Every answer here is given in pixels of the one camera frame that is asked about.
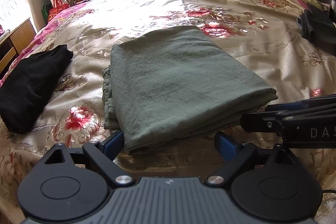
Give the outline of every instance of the cable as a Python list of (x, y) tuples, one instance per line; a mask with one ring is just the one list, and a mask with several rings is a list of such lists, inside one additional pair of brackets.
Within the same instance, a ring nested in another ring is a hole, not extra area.
[(336, 194), (336, 190), (331, 190), (331, 189), (328, 189), (328, 190), (322, 190), (322, 193), (323, 193), (323, 194), (325, 194), (325, 193)]

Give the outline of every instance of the folded green cloth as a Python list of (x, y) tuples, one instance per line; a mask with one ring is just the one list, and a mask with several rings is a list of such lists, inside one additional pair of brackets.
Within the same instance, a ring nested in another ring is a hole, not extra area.
[(110, 85), (110, 66), (103, 70), (103, 104), (104, 104), (104, 128), (105, 129), (120, 129), (120, 125), (117, 120), (116, 113), (113, 107), (113, 100), (112, 100), (112, 89)]
[(117, 117), (129, 154), (215, 133), (278, 98), (195, 26), (156, 30), (115, 45), (109, 87), (105, 118)]

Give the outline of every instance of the folded black cloth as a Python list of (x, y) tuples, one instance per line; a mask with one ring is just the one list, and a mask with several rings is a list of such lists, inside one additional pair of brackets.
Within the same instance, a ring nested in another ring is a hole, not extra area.
[(22, 59), (0, 88), (0, 116), (10, 131), (26, 133), (48, 103), (73, 52), (67, 45)]
[(308, 3), (310, 10), (304, 10), (297, 19), (301, 36), (316, 47), (336, 56), (336, 28), (328, 11), (322, 11)]

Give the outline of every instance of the black garment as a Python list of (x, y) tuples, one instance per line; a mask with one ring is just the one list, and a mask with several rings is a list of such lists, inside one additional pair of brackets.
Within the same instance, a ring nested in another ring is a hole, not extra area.
[(304, 10), (297, 19), (301, 36), (315, 46), (336, 56), (336, 28), (327, 11), (308, 3), (310, 10)]
[(48, 103), (73, 52), (67, 45), (22, 59), (0, 88), (0, 116), (10, 131), (26, 133)]

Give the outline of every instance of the bed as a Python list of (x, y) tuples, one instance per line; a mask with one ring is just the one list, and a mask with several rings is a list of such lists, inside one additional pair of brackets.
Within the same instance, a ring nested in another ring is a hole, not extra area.
[[(110, 135), (104, 129), (101, 72), (110, 63), (114, 44), (152, 30), (197, 26), (277, 90), (279, 99), (272, 103), (336, 93), (336, 58), (301, 38), (296, 24), (307, 3), (322, 10), (330, 8), (316, 0), (91, 0), (61, 12), (8, 72), (21, 58), (59, 44), (66, 43), (74, 53), (31, 132), (13, 135), (0, 121), (1, 212), (13, 224), (23, 219), (15, 199), (17, 186), (53, 144), (78, 147)], [(250, 141), (263, 148), (280, 141), (275, 134), (248, 134), (239, 126), (223, 130), (239, 142)], [(335, 149), (294, 152), (323, 188), (336, 188)], [(213, 136), (170, 142), (146, 154), (120, 153), (115, 162), (134, 177), (205, 177), (223, 164)], [(335, 202), (331, 194), (324, 195), (315, 218), (319, 223), (335, 222)]]

